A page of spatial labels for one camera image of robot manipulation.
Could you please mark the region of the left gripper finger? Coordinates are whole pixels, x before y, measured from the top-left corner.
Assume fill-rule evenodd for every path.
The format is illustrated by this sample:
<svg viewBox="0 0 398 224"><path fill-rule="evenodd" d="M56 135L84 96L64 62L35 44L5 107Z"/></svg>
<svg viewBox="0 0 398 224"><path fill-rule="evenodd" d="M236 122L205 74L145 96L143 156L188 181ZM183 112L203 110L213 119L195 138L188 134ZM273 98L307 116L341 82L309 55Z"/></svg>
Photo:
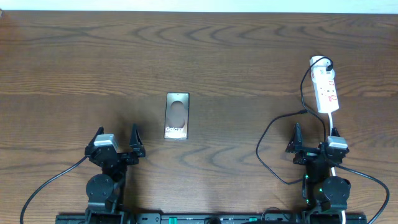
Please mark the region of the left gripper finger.
<svg viewBox="0 0 398 224"><path fill-rule="evenodd" d="M131 136L129 140L129 146L133 151L143 151L144 146L140 139L139 132L137 129L137 124L132 125Z"/></svg>
<svg viewBox="0 0 398 224"><path fill-rule="evenodd" d="M91 141L88 144L88 147L93 147L94 146L94 141L98 135L104 134L104 127L100 126L94 135L94 137L91 139Z"/></svg>

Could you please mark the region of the Samsung Galaxy smartphone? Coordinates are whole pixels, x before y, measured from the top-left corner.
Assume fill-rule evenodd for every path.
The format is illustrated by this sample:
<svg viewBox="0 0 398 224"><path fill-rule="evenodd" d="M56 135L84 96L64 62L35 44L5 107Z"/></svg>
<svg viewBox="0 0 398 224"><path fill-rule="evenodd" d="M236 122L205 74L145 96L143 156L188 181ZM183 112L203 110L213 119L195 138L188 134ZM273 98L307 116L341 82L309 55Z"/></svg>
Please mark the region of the Samsung Galaxy smartphone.
<svg viewBox="0 0 398 224"><path fill-rule="evenodd" d="M188 139L189 105L189 93L167 93L164 125L165 139Z"/></svg>

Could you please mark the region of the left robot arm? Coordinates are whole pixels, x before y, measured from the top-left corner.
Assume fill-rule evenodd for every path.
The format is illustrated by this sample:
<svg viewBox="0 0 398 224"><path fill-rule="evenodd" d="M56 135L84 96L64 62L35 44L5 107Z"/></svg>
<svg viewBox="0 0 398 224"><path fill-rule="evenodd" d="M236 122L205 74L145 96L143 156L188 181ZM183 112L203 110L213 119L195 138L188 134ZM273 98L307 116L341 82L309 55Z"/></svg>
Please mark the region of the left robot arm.
<svg viewBox="0 0 398 224"><path fill-rule="evenodd" d="M137 165L139 159L146 156L136 124L132 126L129 146L129 152L118 152L114 135L104 133L104 128L100 127L85 147L85 156L102 171L86 185L85 223L136 222L135 216L123 205L127 167Z"/></svg>

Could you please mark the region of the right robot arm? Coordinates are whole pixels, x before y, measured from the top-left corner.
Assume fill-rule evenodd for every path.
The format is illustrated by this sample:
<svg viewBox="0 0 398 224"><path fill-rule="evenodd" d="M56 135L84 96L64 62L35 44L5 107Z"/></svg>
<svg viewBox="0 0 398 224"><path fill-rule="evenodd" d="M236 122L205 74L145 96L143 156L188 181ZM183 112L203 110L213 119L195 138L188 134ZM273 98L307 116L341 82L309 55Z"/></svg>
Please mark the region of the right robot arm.
<svg viewBox="0 0 398 224"><path fill-rule="evenodd" d="M341 164L349 153L346 140L335 128L332 135L318 147L303 145L302 130L294 126L286 152L295 154L293 163L305 166L302 196L308 208L302 212L303 223L341 223L347 209L350 181L331 173L335 164Z"/></svg>

